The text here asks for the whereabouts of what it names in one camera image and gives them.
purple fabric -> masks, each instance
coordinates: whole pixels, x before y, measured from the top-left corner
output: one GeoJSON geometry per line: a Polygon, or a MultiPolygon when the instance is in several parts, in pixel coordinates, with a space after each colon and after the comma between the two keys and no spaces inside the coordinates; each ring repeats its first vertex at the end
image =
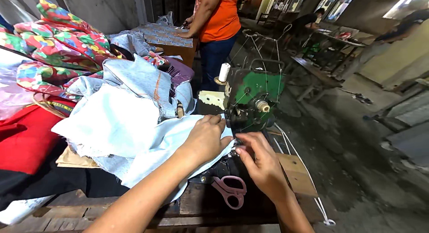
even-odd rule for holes
{"type": "Polygon", "coordinates": [[[168,56],[164,56],[165,59],[170,63],[170,68],[167,73],[171,75],[171,83],[173,86],[173,91],[176,89],[178,85],[182,82],[191,80],[194,71],[188,66],[182,64],[180,61],[177,61],[174,58],[169,58],[168,56]]]}

thread spool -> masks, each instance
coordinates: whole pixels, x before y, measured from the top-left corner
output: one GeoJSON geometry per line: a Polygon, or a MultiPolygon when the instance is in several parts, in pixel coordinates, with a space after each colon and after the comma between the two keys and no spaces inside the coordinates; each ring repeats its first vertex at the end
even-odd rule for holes
{"type": "Polygon", "coordinates": [[[231,68],[231,66],[228,63],[222,64],[221,71],[219,73],[219,81],[220,82],[226,82],[227,81],[227,77],[228,77],[228,73],[229,73],[230,68],[231,68]]]}
{"type": "Polygon", "coordinates": [[[258,108],[261,112],[269,112],[270,106],[265,101],[258,101],[256,102],[256,108],[258,108]]]}

scissors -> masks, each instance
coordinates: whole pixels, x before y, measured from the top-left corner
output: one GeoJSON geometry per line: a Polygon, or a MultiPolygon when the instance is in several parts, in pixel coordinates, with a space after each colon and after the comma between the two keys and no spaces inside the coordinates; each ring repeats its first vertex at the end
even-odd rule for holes
{"type": "Polygon", "coordinates": [[[222,177],[222,179],[220,179],[216,176],[200,175],[200,176],[195,176],[191,178],[189,181],[194,183],[211,184],[215,189],[217,189],[217,191],[219,191],[222,194],[223,199],[225,200],[225,203],[231,209],[239,209],[243,206],[244,195],[246,194],[247,189],[246,189],[246,184],[240,177],[224,176],[222,177]],[[229,187],[228,185],[225,184],[224,182],[225,179],[238,181],[242,184],[243,188],[239,189],[239,188],[229,187]],[[231,206],[231,204],[228,202],[229,197],[235,197],[238,200],[239,204],[235,207],[231,206]]]}

sewing machine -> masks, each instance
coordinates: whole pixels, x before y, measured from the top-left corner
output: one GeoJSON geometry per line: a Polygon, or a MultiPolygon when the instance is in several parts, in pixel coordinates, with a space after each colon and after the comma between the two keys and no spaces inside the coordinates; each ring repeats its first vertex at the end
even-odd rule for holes
{"type": "Polygon", "coordinates": [[[225,119],[236,132],[260,131],[275,122],[273,111],[279,102],[286,77],[282,61],[254,59],[249,68],[231,68],[225,82],[225,119]],[[276,72],[254,65],[278,64],[276,72]]]}

black fabric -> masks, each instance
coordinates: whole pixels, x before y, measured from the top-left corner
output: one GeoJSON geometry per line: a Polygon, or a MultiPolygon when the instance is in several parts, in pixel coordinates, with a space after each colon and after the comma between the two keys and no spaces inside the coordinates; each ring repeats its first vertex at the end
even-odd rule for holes
{"type": "Polygon", "coordinates": [[[292,27],[289,30],[290,34],[298,34],[305,29],[305,26],[309,23],[316,22],[318,19],[317,14],[310,13],[304,16],[298,17],[292,22],[292,27]]]}
{"type": "Polygon", "coordinates": [[[89,198],[121,196],[129,190],[113,174],[102,169],[57,167],[55,161],[67,147],[65,139],[53,149],[35,175],[0,171],[0,185],[8,188],[0,195],[0,210],[20,199],[33,199],[81,189],[89,198]]]}
{"type": "Polygon", "coordinates": [[[427,19],[429,19],[429,9],[415,11],[402,19],[401,23],[396,27],[396,31],[383,34],[376,38],[375,41],[382,41],[398,37],[406,33],[413,25],[420,25],[427,19]]]}
{"type": "Polygon", "coordinates": [[[110,51],[114,52],[115,49],[117,51],[119,51],[121,54],[123,54],[127,60],[134,61],[134,56],[132,55],[132,53],[130,51],[128,51],[128,50],[126,50],[126,49],[124,49],[124,48],[122,48],[116,44],[110,44],[110,51]]]}

